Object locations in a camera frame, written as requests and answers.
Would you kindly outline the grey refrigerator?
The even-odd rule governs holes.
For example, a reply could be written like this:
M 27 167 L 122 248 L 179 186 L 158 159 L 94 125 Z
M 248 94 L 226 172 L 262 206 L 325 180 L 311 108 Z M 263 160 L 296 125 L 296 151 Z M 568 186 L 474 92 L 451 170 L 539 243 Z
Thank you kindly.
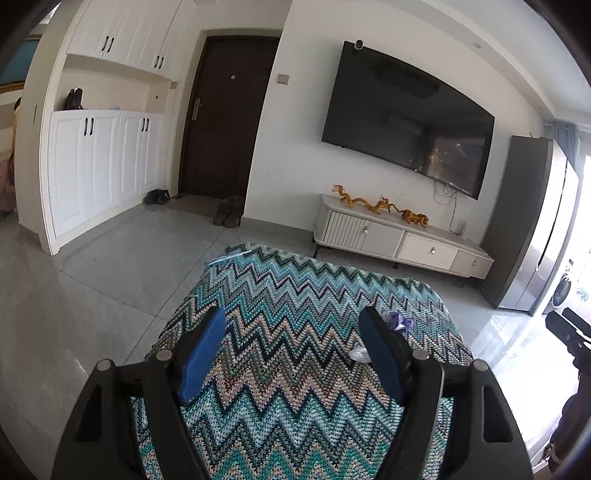
M 558 143 L 514 136 L 481 243 L 494 259 L 480 291 L 495 308 L 532 314 L 559 264 L 579 179 Z

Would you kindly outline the purple candy wrapper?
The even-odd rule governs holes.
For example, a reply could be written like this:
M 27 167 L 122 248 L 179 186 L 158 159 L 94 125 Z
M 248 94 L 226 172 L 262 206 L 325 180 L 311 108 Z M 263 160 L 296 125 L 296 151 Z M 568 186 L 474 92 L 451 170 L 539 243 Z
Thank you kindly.
M 406 332 L 414 325 L 414 320 L 399 312 L 392 312 L 388 316 L 388 328 L 392 332 Z

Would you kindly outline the dark brown entrance door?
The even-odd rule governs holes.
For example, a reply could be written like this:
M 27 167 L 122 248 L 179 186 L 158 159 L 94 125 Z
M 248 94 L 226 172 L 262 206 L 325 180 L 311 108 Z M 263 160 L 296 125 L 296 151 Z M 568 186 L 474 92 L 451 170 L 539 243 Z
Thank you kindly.
M 184 128 L 180 194 L 245 196 L 279 43 L 277 37 L 263 36 L 205 41 Z

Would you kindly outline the white TV cabinet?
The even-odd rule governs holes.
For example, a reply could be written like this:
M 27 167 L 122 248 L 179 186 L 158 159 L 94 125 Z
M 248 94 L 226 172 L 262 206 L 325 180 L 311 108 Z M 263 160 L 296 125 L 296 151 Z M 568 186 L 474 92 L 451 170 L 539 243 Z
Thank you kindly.
M 401 216 L 353 208 L 322 195 L 314 230 L 315 244 L 463 278 L 484 280 L 494 260 L 473 242 Z

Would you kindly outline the golden tiger figurine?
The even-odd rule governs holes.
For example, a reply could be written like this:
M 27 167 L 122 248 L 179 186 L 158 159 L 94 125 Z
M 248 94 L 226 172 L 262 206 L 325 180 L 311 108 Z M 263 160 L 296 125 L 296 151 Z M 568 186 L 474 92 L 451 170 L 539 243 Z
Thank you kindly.
M 425 214 L 414 213 L 411 210 L 397 210 L 401 218 L 409 224 L 419 225 L 426 228 L 429 225 L 429 218 Z

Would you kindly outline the black shoes by cupboard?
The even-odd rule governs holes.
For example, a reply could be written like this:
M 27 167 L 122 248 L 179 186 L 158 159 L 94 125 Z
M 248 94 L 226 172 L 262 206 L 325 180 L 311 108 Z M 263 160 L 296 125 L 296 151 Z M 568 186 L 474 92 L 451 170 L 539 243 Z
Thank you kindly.
M 166 205 L 170 200 L 167 190 L 154 189 L 149 191 L 143 198 L 145 205 Z

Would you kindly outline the golden dragon figurine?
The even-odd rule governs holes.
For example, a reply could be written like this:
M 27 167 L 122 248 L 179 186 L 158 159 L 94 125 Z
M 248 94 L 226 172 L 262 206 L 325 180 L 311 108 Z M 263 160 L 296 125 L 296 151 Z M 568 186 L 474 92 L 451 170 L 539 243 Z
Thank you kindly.
M 344 186 L 335 184 L 332 186 L 332 193 L 335 193 L 339 196 L 339 200 L 344 202 L 349 208 L 353 208 L 356 205 L 361 205 L 365 207 L 370 212 L 373 212 L 377 215 L 380 215 L 383 210 L 390 212 L 391 211 L 391 204 L 388 198 L 381 196 L 376 203 L 372 204 L 368 200 L 363 199 L 362 197 L 353 197 L 349 192 L 346 192 Z

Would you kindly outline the crumpled white tissue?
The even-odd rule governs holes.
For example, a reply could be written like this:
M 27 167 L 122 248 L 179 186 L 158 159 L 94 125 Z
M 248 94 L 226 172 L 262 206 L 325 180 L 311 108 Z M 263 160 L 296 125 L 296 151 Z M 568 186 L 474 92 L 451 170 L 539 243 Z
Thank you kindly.
M 372 359 L 370 358 L 368 350 L 363 346 L 353 348 L 351 351 L 349 351 L 348 355 L 349 358 L 351 358 L 355 362 L 362 364 L 372 363 Z

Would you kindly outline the dark shoes by door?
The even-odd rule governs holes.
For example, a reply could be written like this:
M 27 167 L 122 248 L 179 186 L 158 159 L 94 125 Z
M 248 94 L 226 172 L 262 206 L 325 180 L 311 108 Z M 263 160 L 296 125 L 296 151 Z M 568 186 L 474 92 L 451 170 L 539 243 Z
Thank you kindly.
M 213 224 L 225 228 L 237 228 L 245 210 L 245 198 L 242 196 L 226 197 L 218 206 Z

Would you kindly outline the zigzag patterned tablecloth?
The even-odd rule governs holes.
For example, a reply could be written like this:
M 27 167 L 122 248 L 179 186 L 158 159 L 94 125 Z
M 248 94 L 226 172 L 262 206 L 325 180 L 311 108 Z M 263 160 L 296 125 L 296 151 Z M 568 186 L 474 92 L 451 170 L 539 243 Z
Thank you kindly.
M 252 243 L 204 269 L 155 342 L 172 348 L 221 308 L 221 346 L 189 405 L 186 429 L 212 479 L 372 479 L 403 410 L 374 369 L 353 361 L 372 306 L 413 323 L 404 336 L 442 362 L 473 355 L 441 297 L 410 278 Z

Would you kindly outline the black handbag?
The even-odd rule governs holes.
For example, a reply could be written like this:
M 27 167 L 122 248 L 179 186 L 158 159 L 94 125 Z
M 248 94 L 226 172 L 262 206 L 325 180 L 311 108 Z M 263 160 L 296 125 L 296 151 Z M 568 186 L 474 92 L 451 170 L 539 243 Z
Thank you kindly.
M 81 88 L 74 88 L 66 95 L 62 109 L 63 110 L 82 110 L 83 90 Z

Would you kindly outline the wall mounted black television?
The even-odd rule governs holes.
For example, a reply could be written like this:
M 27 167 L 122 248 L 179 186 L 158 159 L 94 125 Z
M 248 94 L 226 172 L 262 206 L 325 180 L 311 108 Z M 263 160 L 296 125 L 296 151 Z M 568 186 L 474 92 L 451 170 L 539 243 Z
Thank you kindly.
M 479 197 L 495 118 L 435 76 L 362 41 L 342 45 L 322 142 Z

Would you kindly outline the white wall cupboard unit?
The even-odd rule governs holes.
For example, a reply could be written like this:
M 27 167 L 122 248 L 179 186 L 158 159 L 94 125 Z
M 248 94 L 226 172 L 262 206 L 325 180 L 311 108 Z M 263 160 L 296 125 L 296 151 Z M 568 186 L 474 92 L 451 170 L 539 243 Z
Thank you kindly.
M 193 43 L 192 1 L 63 2 L 68 25 L 41 123 L 47 251 L 139 205 L 167 182 L 174 92 Z M 71 89 L 82 110 L 63 110 Z

